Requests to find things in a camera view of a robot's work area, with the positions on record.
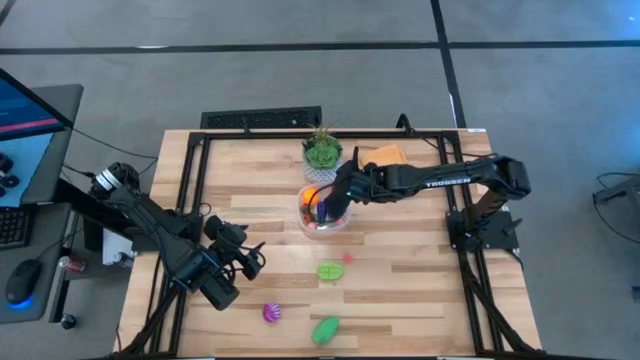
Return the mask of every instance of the gray carpet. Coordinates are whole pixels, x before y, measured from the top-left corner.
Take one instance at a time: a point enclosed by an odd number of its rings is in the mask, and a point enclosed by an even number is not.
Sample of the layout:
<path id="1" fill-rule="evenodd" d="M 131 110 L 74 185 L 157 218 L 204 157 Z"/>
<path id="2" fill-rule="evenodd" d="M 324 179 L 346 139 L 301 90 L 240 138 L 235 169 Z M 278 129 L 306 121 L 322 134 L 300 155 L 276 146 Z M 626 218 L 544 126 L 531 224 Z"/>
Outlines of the gray carpet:
<path id="1" fill-rule="evenodd" d="M 633 0 L 441 2 L 450 41 L 640 37 Z M 0 27 L 0 48 L 434 41 L 431 15 L 426 0 L 17 0 Z M 636 359 L 640 304 L 630 291 L 640 285 L 640 246 L 606 229 L 591 193 L 600 173 L 640 170 L 640 48 L 453 50 L 452 56 L 468 126 L 486 127 L 494 150 L 529 170 L 533 193 L 510 208 L 524 218 L 518 234 L 545 349 Z M 197 127 L 202 111 L 321 105 L 325 121 L 337 127 L 393 126 L 400 112 L 414 126 L 454 125 L 435 49 L 3 55 L 0 66 L 28 86 L 84 85 L 77 127 L 146 154 L 157 153 L 165 129 Z M 147 163 L 73 136 L 71 165 L 97 170 L 116 160 Z M 625 201 L 602 212 L 640 238 Z M 74 283 L 66 310 L 79 317 L 77 329 L 44 321 L 0 326 L 2 357 L 107 354 L 127 281 Z"/>

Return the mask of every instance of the plastic bowl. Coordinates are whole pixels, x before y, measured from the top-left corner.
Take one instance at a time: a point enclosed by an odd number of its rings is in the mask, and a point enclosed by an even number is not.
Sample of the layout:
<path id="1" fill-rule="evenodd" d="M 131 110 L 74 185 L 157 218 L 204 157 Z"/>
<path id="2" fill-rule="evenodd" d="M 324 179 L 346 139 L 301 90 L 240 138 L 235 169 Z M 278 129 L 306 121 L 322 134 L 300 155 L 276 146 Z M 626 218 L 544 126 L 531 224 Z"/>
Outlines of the plastic bowl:
<path id="1" fill-rule="evenodd" d="M 319 225 L 317 223 L 313 223 L 316 224 L 316 227 L 309 227 L 305 221 L 304 221 L 304 215 L 302 214 L 302 212 L 300 211 L 300 208 L 302 207 L 303 204 L 303 199 L 302 199 L 302 194 L 305 192 L 305 190 L 307 189 L 319 189 L 323 186 L 325 186 L 327 184 L 311 184 L 308 186 L 303 187 L 300 192 L 298 193 L 298 197 L 297 197 L 297 206 L 296 206 L 296 219 L 298 219 L 298 225 L 300 225 L 300 228 L 302 229 L 302 231 L 306 232 L 307 234 L 312 234 L 312 235 L 331 235 L 333 233 L 336 233 L 342 229 L 344 229 L 345 226 L 347 226 L 347 224 L 349 223 L 349 219 L 351 218 L 350 216 L 350 212 L 349 209 L 347 209 L 347 211 L 344 213 L 344 215 L 342 215 L 342 217 L 340 218 L 340 220 L 342 220 L 341 223 L 336 223 L 334 221 L 331 221 L 333 219 L 329 218 L 329 222 L 327 222 L 326 224 L 322 224 Z M 329 196 L 329 194 L 331 193 L 331 188 L 328 187 L 322 191 L 320 191 L 316 197 L 318 198 L 318 200 L 324 200 L 327 196 Z"/>

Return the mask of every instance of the green toy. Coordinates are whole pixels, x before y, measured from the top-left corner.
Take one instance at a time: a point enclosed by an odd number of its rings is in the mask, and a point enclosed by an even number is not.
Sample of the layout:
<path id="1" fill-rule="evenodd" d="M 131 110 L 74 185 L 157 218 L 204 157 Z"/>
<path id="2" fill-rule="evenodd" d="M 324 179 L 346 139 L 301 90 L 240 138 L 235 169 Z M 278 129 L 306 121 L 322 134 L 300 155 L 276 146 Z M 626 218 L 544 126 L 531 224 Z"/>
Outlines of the green toy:
<path id="1" fill-rule="evenodd" d="M 318 265 L 318 277 L 322 280 L 336 280 L 344 274 L 344 266 L 324 263 Z"/>
<path id="2" fill-rule="evenodd" d="M 315 341 L 317 345 L 327 343 L 336 335 L 339 323 L 340 319 L 335 316 L 322 320 L 313 330 L 313 341 Z"/>

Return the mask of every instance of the desk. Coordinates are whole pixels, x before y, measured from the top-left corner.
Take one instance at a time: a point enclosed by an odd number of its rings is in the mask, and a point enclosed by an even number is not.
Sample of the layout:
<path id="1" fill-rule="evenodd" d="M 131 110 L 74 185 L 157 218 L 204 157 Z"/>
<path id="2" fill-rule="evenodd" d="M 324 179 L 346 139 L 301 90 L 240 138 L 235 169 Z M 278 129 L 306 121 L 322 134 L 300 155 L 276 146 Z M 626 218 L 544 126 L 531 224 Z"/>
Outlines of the desk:
<path id="1" fill-rule="evenodd" d="M 460 130 L 459 135 L 463 152 L 490 152 L 486 133 Z M 176 203 L 188 136 L 189 131 L 182 130 L 164 136 L 151 196 L 165 208 Z M 440 163 L 438 152 L 420 139 L 341 142 L 346 158 L 355 145 L 367 151 L 398 144 L 413 165 Z M 241 294 L 225 311 L 215 310 L 200 293 L 187 297 L 179 356 L 474 353 L 457 256 L 445 226 L 444 189 L 423 191 L 396 204 L 352 205 L 353 218 L 342 232 L 313 239 L 295 220 L 296 195 L 308 184 L 299 139 L 216 140 L 211 146 L 203 201 L 222 219 L 249 224 L 247 243 L 266 242 L 267 266 L 253 282 L 238 277 Z M 194 159 L 190 189 L 198 151 Z M 471 191 L 477 201 L 484 189 L 472 185 Z M 209 242 L 204 236 L 202 241 Z M 339 263 L 345 253 L 355 260 L 346 266 L 344 276 L 335 282 L 319 281 L 317 264 Z M 539 347 L 519 264 L 499 250 L 485 251 L 485 256 L 498 308 L 525 341 Z M 156 254 L 145 254 L 135 260 L 120 320 L 123 344 L 144 324 L 155 259 Z M 262 320 L 266 302 L 282 304 L 277 325 Z M 338 334 L 326 346 L 316 347 L 311 332 L 320 319 L 332 315 L 341 321 Z M 485 346 L 491 348 L 484 311 L 479 315 Z M 165 339 L 169 330 L 167 320 Z M 167 342 L 163 343 L 161 349 L 166 349 Z"/>

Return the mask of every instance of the plant pot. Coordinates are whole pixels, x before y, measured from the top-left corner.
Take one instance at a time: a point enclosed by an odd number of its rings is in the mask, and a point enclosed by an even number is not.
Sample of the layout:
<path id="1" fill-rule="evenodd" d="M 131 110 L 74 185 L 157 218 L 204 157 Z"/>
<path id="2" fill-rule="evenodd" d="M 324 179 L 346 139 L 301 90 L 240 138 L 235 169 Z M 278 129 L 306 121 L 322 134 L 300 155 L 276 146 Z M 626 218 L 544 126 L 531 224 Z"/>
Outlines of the plant pot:
<path id="1" fill-rule="evenodd" d="M 342 165 L 342 151 L 340 151 L 340 158 L 336 161 L 336 166 L 333 169 L 314 169 L 311 167 L 304 148 L 302 149 L 302 158 L 304 159 L 304 174 L 312 183 L 332 183 L 336 178 L 336 170 Z"/>

